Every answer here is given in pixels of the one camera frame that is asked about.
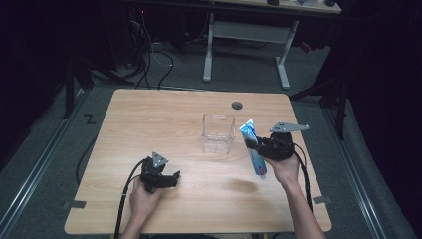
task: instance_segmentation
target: human arm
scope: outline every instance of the human arm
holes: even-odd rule
[[[130,194],[131,215],[120,239],[139,238],[142,226],[155,210],[163,191],[163,188],[156,188],[153,194],[150,194],[145,191],[145,185],[139,178],[133,180],[133,191]]]
[[[264,160],[273,168],[277,180],[286,191],[296,238],[325,238],[299,186],[298,158],[292,155],[283,161],[273,161],[268,158],[264,158]]]

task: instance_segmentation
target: blue plastic package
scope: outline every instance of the blue plastic package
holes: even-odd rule
[[[254,122],[249,119],[245,124],[239,127],[240,132],[242,133],[243,139],[250,139],[255,142],[257,141],[257,136],[255,135]],[[265,165],[264,159],[261,158],[257,151],[251,148],[247,148],[249,156],[251,157],[252,165],[254,166],[255,174],[259,175],[261,179],[265,179],[265,174],[267,173],[267,166]]]

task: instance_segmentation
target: forearm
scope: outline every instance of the forearm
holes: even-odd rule
[[[284,188],[292,214],[296,238],[325,238],[316,218],[308,207],[299,185],[294,183],[284,186]]]
[[[120,239],[138,239],[145,221],[146,217],[130,217]]]

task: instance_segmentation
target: transparent container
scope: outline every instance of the transparent container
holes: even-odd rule
[[[235,138],[235,117],[205,114],[202,121],[204,152],[229,153]]]

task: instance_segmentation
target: light wood surface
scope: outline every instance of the light wood surface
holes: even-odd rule
[[[243,108],[232,109],[233,102]],[[235,116],[236,138],[228,154],[202,151],[203,114]],[[144,233],[293,231],[286,195],[272,168],[267,165],[264,180],[255,175],[238,131],[249,119],[258,136],[269,136],[280,120],[297,123],[289,98],[281,94],[115,91],[75,198],[86,207],[71,209],[66,232],[112,233],[124,184],[153,151],[169,160],[164,175],[180,170],[181,177],[177,187],[166,189]],[[292,136],[309,158],[301,133]],[[312,197],[321,196],[310,160],[308,173]],[[329,230],[325,205],[314,205],[314,211],[322,230]],[[127,198],[121,229],[129,215]]]
[[[319,12],[319,13],[341,13],[341,8],[338,4],[335,3],[334,6],[328,7],[325,5],[323,0],[318,0],[316,6],[302,6],[299,2],[291,2],[289,0],[280,0],[279,6],[272,6],[267,4],[267,0],[214,0],[214,2],[221,3],[233,3],[233,4],[245,4],[245,5],[254,5],[260,7],[270,7],[270,8],[281,8],[281,9],[290,9],[290,10],[299,10],[304,12]]]

